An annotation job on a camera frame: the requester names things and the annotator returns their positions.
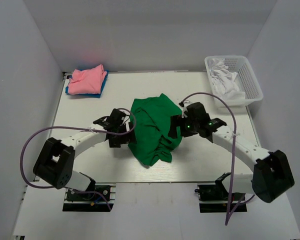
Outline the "green t shirt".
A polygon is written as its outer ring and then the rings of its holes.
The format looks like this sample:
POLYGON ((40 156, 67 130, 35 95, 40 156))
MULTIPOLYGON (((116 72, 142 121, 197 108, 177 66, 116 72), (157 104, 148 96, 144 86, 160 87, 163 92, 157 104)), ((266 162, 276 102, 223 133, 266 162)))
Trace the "green t shirt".
POLYGON ((172 162, 171 152, 181 143, 180 130, 177 138, 168 136, 171 117, 180 115, 181 109, 164 93, 160 96, 134 99, 131 110, 136 118, 134 129, 136 143, 128 147, 143 165, 152 167, 157 161, 172 162))

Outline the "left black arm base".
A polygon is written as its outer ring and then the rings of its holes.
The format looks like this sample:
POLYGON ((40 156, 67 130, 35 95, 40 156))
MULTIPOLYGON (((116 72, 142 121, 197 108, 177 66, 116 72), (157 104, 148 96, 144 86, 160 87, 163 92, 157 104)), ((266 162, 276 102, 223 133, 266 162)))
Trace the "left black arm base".
POLYGON ((115 203, 116 184, 97 183, 94 191, 98 193, 77 193, 67 189, 63 201, 63 212, 109 213, 115 203))

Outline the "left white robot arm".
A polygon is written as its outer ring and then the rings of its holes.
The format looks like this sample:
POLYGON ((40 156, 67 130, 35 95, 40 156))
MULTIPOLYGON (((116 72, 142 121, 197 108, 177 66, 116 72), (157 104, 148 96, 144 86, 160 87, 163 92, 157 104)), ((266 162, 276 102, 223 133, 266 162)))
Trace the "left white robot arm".
POLYGON ((108 142, 110 148, 136 143, 136 117, 125 108, 114 108, 88 128, 69 127, 79 132, 63 139, 49 138, 44 143, 33 173, 55 189, 67 188, 84 199, 95 196, 96 181, 73 170, 75 159, 97 144, 108 142))

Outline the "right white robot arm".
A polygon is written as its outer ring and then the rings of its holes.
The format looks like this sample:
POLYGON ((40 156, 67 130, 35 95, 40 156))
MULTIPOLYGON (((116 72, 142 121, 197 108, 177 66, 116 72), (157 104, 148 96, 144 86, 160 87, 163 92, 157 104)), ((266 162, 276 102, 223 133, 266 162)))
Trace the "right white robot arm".
POLYGON ((200 102, 186 106, 182 114, 170 118, 170 138, 193 135, 199 135, 234 154, 252 171, 251 174, 224 173, 215 180, 211 189, 199 192, 203 201, 226 200, 233 193, 241 193, 256 195, 263 202, 271 203, 295 184, 284 152, 271 152, 234 134, 226 122, 210 118, 200 102))

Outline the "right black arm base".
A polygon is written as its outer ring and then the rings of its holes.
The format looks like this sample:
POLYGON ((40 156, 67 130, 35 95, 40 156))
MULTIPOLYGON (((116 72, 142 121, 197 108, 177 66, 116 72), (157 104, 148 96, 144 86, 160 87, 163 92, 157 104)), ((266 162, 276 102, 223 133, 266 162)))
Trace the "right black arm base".
MULTIPOLYGON (((244 194, 252 194, 252 176, 250 174, 236 174, 233 177, 230 209, 237 202, 244 199, 244 194)), ((231 173, 226 172, 215 181, 199 183, 194 189, 199 199, 199 211, 201 213, 226 213, 228 206, 228 191, 230 189, 231 173)))

